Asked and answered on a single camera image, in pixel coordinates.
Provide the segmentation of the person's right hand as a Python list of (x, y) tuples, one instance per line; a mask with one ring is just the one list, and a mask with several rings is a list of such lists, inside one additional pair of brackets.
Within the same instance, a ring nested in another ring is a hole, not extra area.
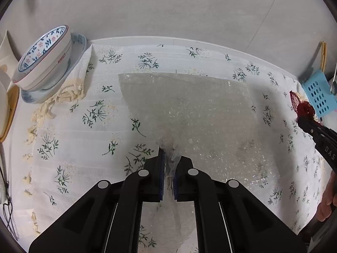
[(336, 207), (336, 192), (334, 184), (336, 181), (336, 173), (331, 172), (329, 181), (326, 185), (326, 189), (323, 193), (322, 200), (316, 210), (316, 218), (320, 222), (324, 222), (332, 213), (331, 204)]

